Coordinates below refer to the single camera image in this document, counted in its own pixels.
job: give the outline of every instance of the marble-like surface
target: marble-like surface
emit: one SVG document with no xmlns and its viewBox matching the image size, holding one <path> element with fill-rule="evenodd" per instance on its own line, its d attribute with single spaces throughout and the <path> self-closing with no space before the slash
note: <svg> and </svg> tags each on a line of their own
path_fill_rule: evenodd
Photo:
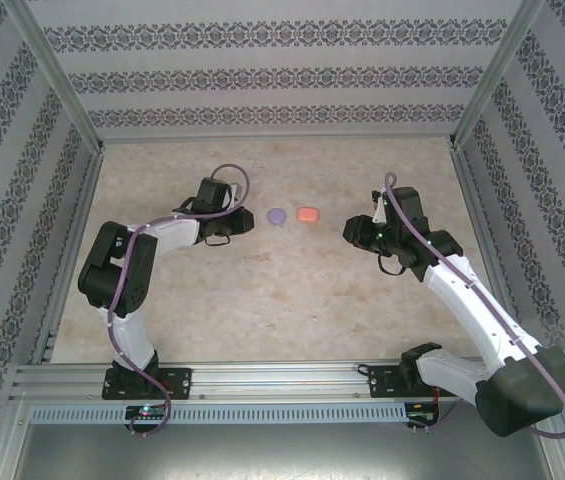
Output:
<svg viewBox="0 0 565 480">
<path fill-rule="evenodd" d="M 373 215 L 370 192 L 393 170 L 398 185 L 420 192 L 431 228 L 450 231 L 486 283 L 445 140 L 306 139 L 108 147 L 53 362 L 112 359 L 104 323 L 76 285 L 102 223 L 163 216 L 226 162 L 251 176 L 246 207 L 256 227 L 230 245 L 199 244 L 156 262 L 145 305 L 162 361 L 398 358 L 428 341 L 457 355 L 477 353 L 410 272 L 384 275 L 375 255 L 342 238 L 348 218 Z M 230 170 L 218 178 L 241 180 Z M 302 206 L 320 209 L 317 224 L 296 220 Z M 266 219 L 274 207 L 287 212 L 283 226 Z M 394 259 L 385 266 L 398 268 Z"/>
</svg>

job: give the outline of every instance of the robotic arm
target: robotic arm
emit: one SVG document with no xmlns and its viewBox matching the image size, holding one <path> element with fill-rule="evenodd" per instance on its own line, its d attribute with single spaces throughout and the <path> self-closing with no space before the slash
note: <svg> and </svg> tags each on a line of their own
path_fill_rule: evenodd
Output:
<svg viewBox="0 0 565 480">
<path fill-rule="evenodd" d="M 124 355 L 154 379 L 159 376 L 158 354 L 147 337 L 142 308 L 154 261 L 168 252 L 202 241 L 212 246 L 224 245 L 209 244 L 208 239 L 224 237 L 228 243 L 231 236 L 253 229 L 253 214 L 242 206 L 235 208 L 240 196 L 238 184 L 205 178 L 196 197 L 187 199 L 170 216 L 148 224 L 137 235 L 130 258 L 126 257 L 127 247 L 140 226 L 107 222 L 100 228 L 78 277 L 78 289 L 108 324 L 111 321 L 109 310 L 122 273 L 119 264 L 128 264 L 111 328 Z M 157 393 L 155 386 L 139 376 L 119 352 L 116 352 L 113 369 L 117 373 L 118 390 L 133 398 L 150 398 Z"/>
<path fill-rule="evenodd" d="M 382 257 L 395 255 L 405 269 L 425 283 L 449 307 L 475 343 L 483 363 L 456 357 L 440 345 L 427 343 L 402 354 L 400 374 L 407 386 L 429 385 L 447 390 L 475 405 L 486 425 L 497 435 L 507 436 L 562 411 L 563 402 L 545 381 L 528 351 L 564 391 L 565 355 L 557 347 L 544 349 L 525 332 L 475 275 L 460 245 L 446 231 L 431 231 L 420 197 L 411 187 L 372 192 L 375 215 L 360 215 L 346 222 L 343 236 L 357 248 Z M 435 247 L 438 259 L 416 238 L 405 219 Z M 469 280 L 465 282 L 457 270 Z M 487 307 L 484 297 L 508 329 Z"/>
</svg>

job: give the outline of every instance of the patterned wallpaper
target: patterned wallpaper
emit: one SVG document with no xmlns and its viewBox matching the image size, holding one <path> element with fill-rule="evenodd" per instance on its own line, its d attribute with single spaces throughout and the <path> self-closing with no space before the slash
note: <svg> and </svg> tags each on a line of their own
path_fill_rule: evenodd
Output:
<svg viewBox="0 0 565 480">
<path fill-rule="evenodd" d="M 0 3 L 0 406 L 31 359 L 90 153 Z"/>
<path fill-rule="evenodd" d="M 451 133 L 519 0 L 442 3 L 30 1 L 105 140 Z"/>
<path fill-rule="evenodd" d="M 565 2 L 544 5 L 464 152 L 518 317 L 565 351 Z"/>
</svg>

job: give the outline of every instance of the purple object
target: purple object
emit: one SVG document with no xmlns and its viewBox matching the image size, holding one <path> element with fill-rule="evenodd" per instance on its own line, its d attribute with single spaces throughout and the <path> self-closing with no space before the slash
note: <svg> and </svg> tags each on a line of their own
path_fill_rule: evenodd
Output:
<svg viewBox="0 0 565 480">
<path fill-rule="evenodd" d="M 274 208 L 269 210 L 267 218 L 273 225 L 282 225 L 286 220 L 286 213 L 281 208 Z"/>
</svg>

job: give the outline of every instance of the orange soft block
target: orange soft block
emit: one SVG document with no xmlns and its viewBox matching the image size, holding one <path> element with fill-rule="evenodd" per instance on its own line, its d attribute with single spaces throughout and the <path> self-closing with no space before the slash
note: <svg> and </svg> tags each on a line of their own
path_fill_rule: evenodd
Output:
<svg viewBox="0 0 565 480">
<path fill-rule="evenodd" d="M 317 223 L 320 211 L 313 207 L 302 207 L 298 209 L 298 220 L 302 223 Z"/>
</svg>

